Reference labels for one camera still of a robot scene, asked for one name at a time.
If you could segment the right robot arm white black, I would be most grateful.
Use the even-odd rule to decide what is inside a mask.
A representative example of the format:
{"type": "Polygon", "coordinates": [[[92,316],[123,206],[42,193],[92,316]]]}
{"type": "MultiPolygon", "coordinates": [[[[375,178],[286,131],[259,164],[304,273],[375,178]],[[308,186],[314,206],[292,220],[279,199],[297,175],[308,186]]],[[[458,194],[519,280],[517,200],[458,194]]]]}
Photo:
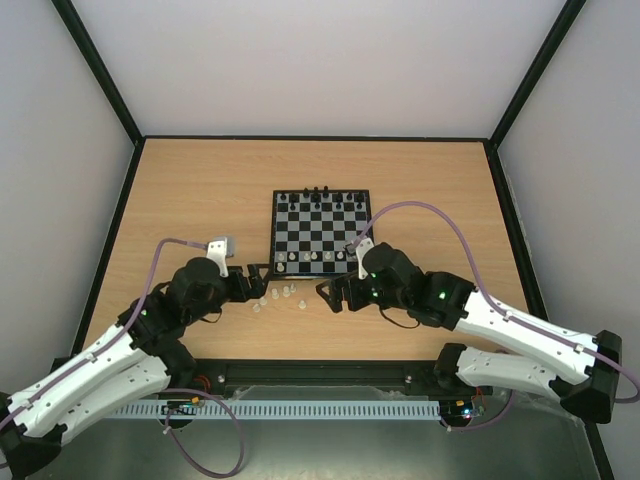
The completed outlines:
{"type": "Polygon", "coordinates": [[[588,422],[611,421],[619,381],[618,335],[597,335],[554,326],[496,300],[452,273],[424,272],[386,243],[362,241],[354,271],[320,283],[317,294],[329,308],[359,311],[400,309],[418,325],[488,339],[502,347],[490,353],[448,343],[433,367],[443,390],[499,387],[557,402],[588,422]]]}

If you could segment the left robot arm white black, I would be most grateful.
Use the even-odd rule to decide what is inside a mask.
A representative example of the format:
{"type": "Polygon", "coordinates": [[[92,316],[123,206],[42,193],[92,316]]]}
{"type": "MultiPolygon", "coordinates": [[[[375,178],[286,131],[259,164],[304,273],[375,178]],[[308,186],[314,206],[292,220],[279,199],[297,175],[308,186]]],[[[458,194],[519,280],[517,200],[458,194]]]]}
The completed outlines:
{"type": "Polygon", "coordinates": [[[168,282],[134,301],[84,351],[34,385],[1,400],[1,452],[14,478],[51,463],[79,433],[115,410],[165,390],[186,390],[197,362],[181,338],[228,302],[263,296],[255,265],[222,274],[214,261],[189,260],[168,282]]]}

